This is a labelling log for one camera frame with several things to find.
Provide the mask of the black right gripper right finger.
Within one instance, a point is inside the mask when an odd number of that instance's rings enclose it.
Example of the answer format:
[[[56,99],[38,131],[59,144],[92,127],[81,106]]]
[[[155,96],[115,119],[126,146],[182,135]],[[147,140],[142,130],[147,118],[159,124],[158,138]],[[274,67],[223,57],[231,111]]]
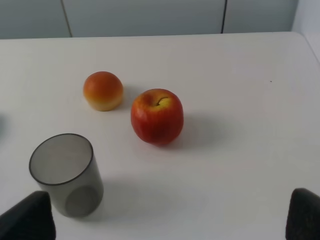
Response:
[[[296,188],[291,194],[285,238],[287,240],[320,238],[320,197],[306,188]]]

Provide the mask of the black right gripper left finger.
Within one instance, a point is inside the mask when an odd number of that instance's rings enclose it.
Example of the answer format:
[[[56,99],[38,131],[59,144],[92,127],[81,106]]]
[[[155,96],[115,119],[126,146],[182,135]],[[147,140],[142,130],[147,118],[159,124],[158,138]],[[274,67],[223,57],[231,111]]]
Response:
[[[2,240],[55,240],[49,193],[35,191],[0,215]]]

